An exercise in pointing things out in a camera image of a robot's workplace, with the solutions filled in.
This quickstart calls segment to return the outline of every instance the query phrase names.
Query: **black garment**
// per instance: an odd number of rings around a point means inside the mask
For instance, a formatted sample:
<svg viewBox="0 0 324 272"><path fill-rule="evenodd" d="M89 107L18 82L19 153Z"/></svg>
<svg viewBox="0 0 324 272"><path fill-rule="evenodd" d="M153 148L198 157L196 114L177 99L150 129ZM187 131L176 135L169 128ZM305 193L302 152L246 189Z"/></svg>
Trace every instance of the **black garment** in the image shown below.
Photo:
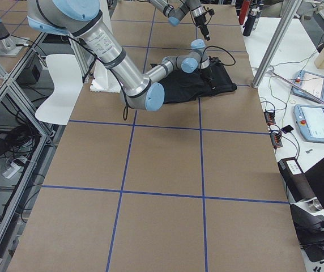
<svg viewBox="0 0 324 272"><path fill-rule="evenodd" d="M208 78L204 76L207 69L211 69ZM192 101L198 97L214 96L237 89L218 58L210 58L210 67L207 69L201 74L199 69L191 74L176 70L162 79L159 83L165 90L164 104Z"/></svg>

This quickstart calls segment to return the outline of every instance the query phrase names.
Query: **red bottle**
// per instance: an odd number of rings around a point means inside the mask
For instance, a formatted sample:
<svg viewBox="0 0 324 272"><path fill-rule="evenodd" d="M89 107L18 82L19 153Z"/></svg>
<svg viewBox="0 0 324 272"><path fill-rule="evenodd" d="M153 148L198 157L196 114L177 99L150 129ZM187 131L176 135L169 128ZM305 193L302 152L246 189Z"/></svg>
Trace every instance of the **red bottle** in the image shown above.
<svg viewBox="0 0 324 272"><path fill-rule="evenodd" d="M241 10L240 10L240 15L239 15L239 24L242 26L244 21L245 21L245 17L248 14L248 10L250 7L250 2L251 0L244 0L244 2L242 3L241 6Z"/></svg>

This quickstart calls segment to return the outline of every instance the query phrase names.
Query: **white chair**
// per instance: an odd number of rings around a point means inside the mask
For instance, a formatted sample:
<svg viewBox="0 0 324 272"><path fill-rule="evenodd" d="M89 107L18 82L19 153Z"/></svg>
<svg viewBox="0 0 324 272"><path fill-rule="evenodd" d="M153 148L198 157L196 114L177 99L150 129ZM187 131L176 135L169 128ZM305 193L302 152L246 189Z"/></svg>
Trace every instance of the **white chair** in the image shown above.
<svg viewBox="0 0 324 272"><path fill-rule="evenodd" d="M46 64L54 92L39 106L35 116L42 122L66 125L83 87L82 72L74 55L49 55Z"/></svg>

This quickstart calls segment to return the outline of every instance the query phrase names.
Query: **white desk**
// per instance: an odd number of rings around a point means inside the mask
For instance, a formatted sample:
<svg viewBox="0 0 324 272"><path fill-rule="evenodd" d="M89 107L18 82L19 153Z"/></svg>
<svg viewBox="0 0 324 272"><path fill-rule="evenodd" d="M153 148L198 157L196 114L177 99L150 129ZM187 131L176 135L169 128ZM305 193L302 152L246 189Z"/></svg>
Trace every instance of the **white desk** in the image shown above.
<svg viewBox="0 0 324 272"><path fill-rule="evenodd" d="M244 42L246 49L249 53L249 59L252 67L258 67L268 44L274 34L274 31L279 23L279 18L260 18L258 27L255 31L251 33L249 37L244 37ZM282 43L278 51L276 52L272 65L277 65L281 62L299 62L308 58L315 51L315 46L310 40L308 34L305 32L303 26L298 19L294 19L291 23L287 33L285 34ZM314 65L314 60L318 56L316 53L309 61L307 60L301 63L289 63L285 65L279 65L275 68L275 72L287 79L295 78L298 71L300 71L305 65L304 70L311 71L316 74L324 75L324 70L317 69ZM277 109L284 108L284 104L272 97L271 91L269 89L270 76L265 76L261 85L259 86L259 95L264 97L267 101L272 102ZM315 165L319 160L324 157L324 144L321 143L310 143L303 140L303 137L299 133L297 124L293 117L293 107L295 104L306 104L306 105L317 105L310 100L303 99L301 97L290 95L291 86L282 82L280 79L271 79L271 88L274 96L282 99L283 101L288 101L287 112L283 119L283 110L278 110L276 112L276 122L282 128L286 125L291 125L294 127L294 135L299 141L300 145L300 155L299 164L304 171L308 170L310 167ZM267 109L272 109L271 105L267 105ZM295 142L294 137L290 134L284 135L291 141ZM289 143L286 139L282 140L283 147L278 148L276 152L276 161L278 162L282 158L287 158L295 155L296 149L293 144ZM321 272L324 271L324 264L321 265L319 262L312 263L309 261L308 257L304 252L302 252L307 271L313 271L313 269L318 266L322 267Z"/></svg>

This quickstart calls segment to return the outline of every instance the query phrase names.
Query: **label sticker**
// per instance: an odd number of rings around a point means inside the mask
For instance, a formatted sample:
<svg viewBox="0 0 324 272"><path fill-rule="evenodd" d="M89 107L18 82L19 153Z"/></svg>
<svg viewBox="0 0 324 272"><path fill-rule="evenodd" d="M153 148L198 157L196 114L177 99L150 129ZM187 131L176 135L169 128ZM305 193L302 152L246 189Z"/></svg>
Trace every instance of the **label sticker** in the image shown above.
<svg viewBox="0 0 324 272"><path fill-rule="evenodd" d="M302 174L295 160L287 160L287 165L293 175Z"/></svg>
<svg viewBox="0 0 324 272"><path fill-rule="evenodd" d="M87 45L98 55L102 56L113 48L113 43L108 35L102 31L91 41L86 41Z"/></svg>

